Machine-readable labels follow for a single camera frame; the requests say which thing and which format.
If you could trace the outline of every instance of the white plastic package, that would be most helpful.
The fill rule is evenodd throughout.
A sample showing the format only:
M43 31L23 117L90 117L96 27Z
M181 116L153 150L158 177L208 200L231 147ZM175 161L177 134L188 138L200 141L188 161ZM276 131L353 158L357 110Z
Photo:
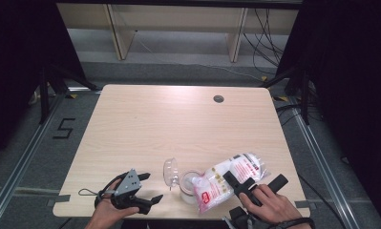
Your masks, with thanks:
M225 202L234 195L234 190L222 177L230 171L240 182L252 177L256 182L268 176L265 164L254 154L236 155L193 177L192 182L200 213Z

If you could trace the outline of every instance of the wooden tabletop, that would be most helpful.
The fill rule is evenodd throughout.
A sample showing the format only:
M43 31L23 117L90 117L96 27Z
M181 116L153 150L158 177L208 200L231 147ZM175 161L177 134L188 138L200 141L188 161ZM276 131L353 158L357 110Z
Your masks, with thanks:
M216 102L220 95L223 102ZM254 153L265 163L269 183L283 174L288 184L279 194L291 202L306 200L282 127L267 89L235 87L107 85L95 106L74 162L60 191L71 195L57 202L59 217L90 217L98 192L115 176L136 169L150 173L137 197L163 195L148 219L221 219L240 206L236 197L200 215L197 205L184 202L180 187L170 191L163 164L174 157L179 172L201 172L242 153ZM309 216L308 208L299 208Z

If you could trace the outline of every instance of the floor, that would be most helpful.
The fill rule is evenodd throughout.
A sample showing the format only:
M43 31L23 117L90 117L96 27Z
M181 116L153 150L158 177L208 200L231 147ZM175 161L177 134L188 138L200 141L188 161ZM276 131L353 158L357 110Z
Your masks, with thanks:
M116 59L109 31L70 30L70 35L88 79L98 86L108 83L149 83L257 87L262 83L263 76L272 77L276 70L276 66L261 55L254 56L245 38L238 61L230 63L225 35L220 33L139 31L123 61ZM248 34L247 37L256 44L254 34ZM282 50L286 41L287 36L272 37L272 42ZM263 48L263 52L276 63L272 51ZM79 87L71 81L68 84ZM285 84L286 81L283 81L270 89L278 108L292 103L292 99L283 99ZM67 219L52 214L53 201L62 187L99 97L99 94L86 91L76 91L74 94L77 94L75 99L59 96L51 98L56 110L41 137L36 135L37 130L42 128L38 125L39 103L31 104L14 132L11 144L0 152L0 191L9 186L9 177L13 176L14 168L20 166L19 158L25 158L25 154L32 152L31 157L24 161L25 169L18 174L15 189L5 198L7 208L0 212L0 228L61 228L66 222ZM342 219L350 219L352 224L346 228L381 228L381 219L357 177L349 164L341 160L343 153L314 106L315 100L311 105L308 129L304 125L302 127L298 110L279 112L279 120L297 171L302 176L311 217L317 228L345 228L331 211L335 209L336 212L344 213L344 209L338 207L338 195L342 195L348 204L345 209L348 216ZM71 117L74 118L68 123L73 127L71 136L64 140L53 138L65 134L58 131L59 123ZM307 142L310 135L304 135L306 130L312 132L316 146L312 147ZM33 138L39 139L34 146L29 144ZM323 159L312 152L315 147L318 147L316 151ZM325 174L319 166L324 165L324 161L330 170ZM336 196L332 191L334 186L329 186L333 180L338 189ZM83 228L87 220L71 219L62 228Z

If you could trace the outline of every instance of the black wrist strap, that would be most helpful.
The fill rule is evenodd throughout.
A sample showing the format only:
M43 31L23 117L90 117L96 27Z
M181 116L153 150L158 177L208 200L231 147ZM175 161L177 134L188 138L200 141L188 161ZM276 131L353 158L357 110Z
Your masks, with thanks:
M288 227L296 226L299 224L308 223L312 229L315 229L315 222L311 218L298 218L289 221L280 222L278 224L272 224L267 229L286 229Z

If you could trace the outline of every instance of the person's left hand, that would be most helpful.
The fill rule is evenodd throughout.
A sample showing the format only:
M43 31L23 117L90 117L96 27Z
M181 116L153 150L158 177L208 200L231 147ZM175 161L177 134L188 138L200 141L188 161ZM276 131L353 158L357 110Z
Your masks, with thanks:
M109 189L115 189L120 179L116 180ZM106 229L113 226L117 221L139 212L139 208L130 207L117 209L110 201L111 194L103 195L103 199L98 203L93 212L92 218L86 225L86 229Z

